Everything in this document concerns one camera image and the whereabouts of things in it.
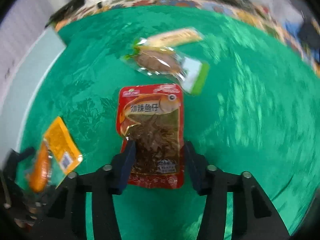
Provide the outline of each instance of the orange sausage snack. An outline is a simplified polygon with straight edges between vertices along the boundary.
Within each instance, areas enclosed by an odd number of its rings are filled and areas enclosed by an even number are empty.
[[[50,169],[49,151],[42,141],[33,172],[29,177],[29,187],[33,192],[42,192],[48,183],[48,173]]]

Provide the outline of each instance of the spicy fish snack bag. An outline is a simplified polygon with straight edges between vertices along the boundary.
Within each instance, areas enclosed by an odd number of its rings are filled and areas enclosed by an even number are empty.
[[[183,184],[183,92],[176,84],[124,87],[116,130],[137,143],[129,184],[179,188]]]

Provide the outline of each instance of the clear plastic package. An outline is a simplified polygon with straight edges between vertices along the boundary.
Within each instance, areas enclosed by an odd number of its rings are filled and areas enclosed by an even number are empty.
[[[147,38],[145,45],[157,48],[175,47],[201,40],[203,40],[203,35],[195,28],[182,28],[150,36]]]
[[[168,75],[180,84],[185,92],[200,94],[209,71],[209,64],[172,48],[148,46],[147,40],[140,39],[136,42],[133,53],[124,56],[125,62],[148,76]]]

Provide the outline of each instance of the plastic wrapper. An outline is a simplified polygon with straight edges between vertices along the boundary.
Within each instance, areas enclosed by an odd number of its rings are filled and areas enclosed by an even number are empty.
[[[147,38],[145,45],[157,48],[175,47],[202,39],[203,35],[195,28],[182,28],[151,36]]]
[[[42,141],[33,171],[29,174],[29,187],[35,193],[42,192],[48,184],[51,172],[51,158],[52,156],[45,142]]]
[[[45,132],[32,171],[27,175],[30,189],[41,193],[48,184],[58,186],[82,160],[67,127],[57,117]]]
[[[141,39],[133,46],[133,53],[124,57],[128,64],[149,76],[165,74],[189,94],[201,93],[209,71],[208,63],[176,52],[172,48],[145,45],[146,41]]]
[[[116,129],[137,143],[129,184],[179,188],[183,184],[183,92],[176,84],[124,87]]]

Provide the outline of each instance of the green table surface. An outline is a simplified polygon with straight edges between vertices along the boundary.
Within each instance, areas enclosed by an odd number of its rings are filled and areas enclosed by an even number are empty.
[[[279,41],[223,15],[170,6],[117,9],[87,17],[59,34],[67,49],[44,80],[31,108],[22,148],[38,147],[60,115],[84,155],[76,169],[93,172],[119,153],[115,118],[124,86],[170,83],[121,61],[138,37],[195,27],[204,41],[178,47],[211,68],[199,96],[185,95],[184,137],[223,171],[250,171],[290,233],[306,212],[320,179],[320,83],[298,55]],[[114,196],[123,240],[196,239],[205,197],[188,173],[182,188],[128,185]],[[91,195],[87,236],[93,239]],[[232,230],[228,195],[226,238]]]

